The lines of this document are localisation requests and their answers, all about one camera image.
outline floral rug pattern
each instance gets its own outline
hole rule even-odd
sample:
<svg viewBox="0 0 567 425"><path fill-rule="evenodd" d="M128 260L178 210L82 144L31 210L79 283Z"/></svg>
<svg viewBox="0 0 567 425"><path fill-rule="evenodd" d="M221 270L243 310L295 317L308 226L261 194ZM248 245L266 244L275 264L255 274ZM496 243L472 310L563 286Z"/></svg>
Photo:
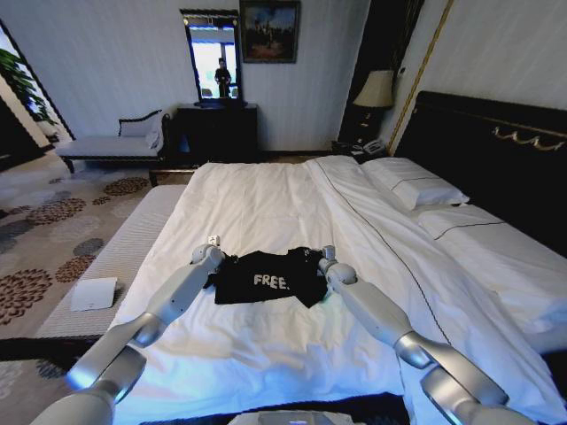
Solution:
<svg viewBox="0 0 567 425"><path fill-rule="evenodd" d="M150 190L147 168L78 163L49 152L0 173L0 338L32 337ZM46 360L0 362L2 423L31 422L64 397Z"/></svg>

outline dark curtain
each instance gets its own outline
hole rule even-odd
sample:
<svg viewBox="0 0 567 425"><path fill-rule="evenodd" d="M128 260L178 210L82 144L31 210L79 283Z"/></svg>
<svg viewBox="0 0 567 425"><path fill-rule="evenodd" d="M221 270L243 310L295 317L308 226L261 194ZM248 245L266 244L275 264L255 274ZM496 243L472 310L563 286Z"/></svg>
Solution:
<svg viewBox="0 0 567 425"><path fill-rule="evenodd" d="M338 136L340 142L357 139L357 126L365 111L353 105L353 100L364 87L370 71L392 69L395 81L422 5L423 0L371 0ZM366 133L376 135L380 120L381 114L376 114Z"/></svg>

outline picture frame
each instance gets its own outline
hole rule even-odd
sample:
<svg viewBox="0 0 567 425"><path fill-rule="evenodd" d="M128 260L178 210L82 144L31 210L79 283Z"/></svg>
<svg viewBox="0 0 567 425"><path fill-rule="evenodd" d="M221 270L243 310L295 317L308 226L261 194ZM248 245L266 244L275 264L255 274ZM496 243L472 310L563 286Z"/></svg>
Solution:
<svg viewBox="0 0 567 425"><path fill-rule="evenodd" d="M245 63L295 63L300 1L242 0L240 27Z"/></svg>

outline black headboard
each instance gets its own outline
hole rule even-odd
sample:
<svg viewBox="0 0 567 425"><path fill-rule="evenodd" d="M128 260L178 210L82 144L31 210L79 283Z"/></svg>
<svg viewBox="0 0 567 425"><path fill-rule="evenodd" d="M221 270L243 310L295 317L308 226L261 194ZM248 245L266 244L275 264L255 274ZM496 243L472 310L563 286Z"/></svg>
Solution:
<svg viewBox="0 0 567 425"><path fill-rule="evenodd" d="M395 155L567 257L567 111L422 91Z"/></svg>

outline white card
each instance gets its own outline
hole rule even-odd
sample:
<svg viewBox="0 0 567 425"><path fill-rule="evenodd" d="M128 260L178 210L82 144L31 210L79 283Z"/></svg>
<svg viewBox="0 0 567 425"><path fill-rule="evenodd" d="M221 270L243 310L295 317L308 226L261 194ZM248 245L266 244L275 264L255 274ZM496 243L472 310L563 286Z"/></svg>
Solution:
<svg viewBox="0 0 567 425"><path fill-rule="evenodd" d="M116 277L82 279L77 282L71 298L71 311L98 310L113 304Z"/></svg>

